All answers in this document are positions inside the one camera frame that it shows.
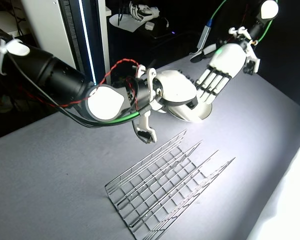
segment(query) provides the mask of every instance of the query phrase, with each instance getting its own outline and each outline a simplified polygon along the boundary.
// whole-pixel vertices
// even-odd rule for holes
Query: white plastic clip
[[[0,39],[0,74],[1,75],[7,75],[6,73],[2,72],[4,58],[7,52],[17,56],[26,56],[30,53],[30,48],[27,47],[26,45],[23,45],[22,41],[16,38],[10,40],[7,43],[5,40]]]

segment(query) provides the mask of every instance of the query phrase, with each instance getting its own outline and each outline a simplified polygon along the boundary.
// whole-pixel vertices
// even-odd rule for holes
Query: metal frame
[[[189,156],[201,144],[180,149],[186,130],[105,185],[116,211],[136,240],[157,240],[234,160],[209,176],[202,167],[218,152],[198,162]]]

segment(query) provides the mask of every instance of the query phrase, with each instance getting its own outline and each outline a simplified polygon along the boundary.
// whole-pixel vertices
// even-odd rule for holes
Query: metal dish rack
[[[234,160],[208,176],[202,167],[209,158],[193,162],[180,149],[186,130],[105,185],[116,211],[136,240],[157,240]]]

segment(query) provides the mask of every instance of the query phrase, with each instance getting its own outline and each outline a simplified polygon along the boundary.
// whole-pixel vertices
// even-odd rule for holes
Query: metal wire basket
[[[209,158],[189,156],[201,144],[180,149],[186,130],[105,185],[116,211],[136,240],[157,240],[234,160],[205,176]]]

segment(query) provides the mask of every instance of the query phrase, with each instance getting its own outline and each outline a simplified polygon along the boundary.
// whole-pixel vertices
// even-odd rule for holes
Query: wire rack
[[[105,185],[116,211],[136,240],[157,240],[234,160],[205,176],[202,168],[217,153],[198,162],[180,149],[186,130]]]

